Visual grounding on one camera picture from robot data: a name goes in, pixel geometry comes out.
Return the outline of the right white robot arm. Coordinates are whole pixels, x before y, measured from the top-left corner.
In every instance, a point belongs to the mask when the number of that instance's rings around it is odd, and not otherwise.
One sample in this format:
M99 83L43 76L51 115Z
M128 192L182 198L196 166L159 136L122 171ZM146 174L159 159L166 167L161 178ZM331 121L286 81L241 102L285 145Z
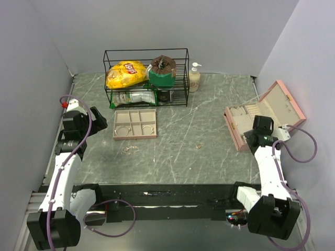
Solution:
M244 206L251 233L286 240L300 214L299 203L283 186L280 142L291 138L289 131L276 128L271 117L255 116L244 136L258 164L261 190L241 185L229 195L229 203L237 209Z

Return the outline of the pink jewelry tray insert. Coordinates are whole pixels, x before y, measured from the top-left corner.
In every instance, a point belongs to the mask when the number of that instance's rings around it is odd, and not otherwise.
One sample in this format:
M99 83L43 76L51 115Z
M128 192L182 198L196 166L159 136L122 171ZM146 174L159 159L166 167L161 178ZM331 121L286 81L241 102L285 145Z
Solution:
M113 139L141 140L157 138L156 109L116 110Z

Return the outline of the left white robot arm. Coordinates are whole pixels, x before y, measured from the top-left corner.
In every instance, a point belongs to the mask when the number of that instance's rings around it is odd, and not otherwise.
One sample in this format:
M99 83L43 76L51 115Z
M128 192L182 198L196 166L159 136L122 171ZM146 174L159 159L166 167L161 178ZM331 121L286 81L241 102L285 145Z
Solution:
M66 248L79 243L86 212L103 206L98 184L81 185L72 197L74 180L87 148L86 139L108 127L96 107L90 111L69 107L62 117L55 147L55 166L47 194L27 226L37 250Z

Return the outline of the pink jewelry box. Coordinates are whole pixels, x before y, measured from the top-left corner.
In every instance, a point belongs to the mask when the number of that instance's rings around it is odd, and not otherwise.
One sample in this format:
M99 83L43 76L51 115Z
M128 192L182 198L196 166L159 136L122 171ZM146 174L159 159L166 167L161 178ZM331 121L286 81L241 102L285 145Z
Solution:
M276 80L259 100L225 108L224 119L237 151L249 149L244 133L252 129L255 116L271 117L277 128L285 124L298 126L306 120L284 83Z

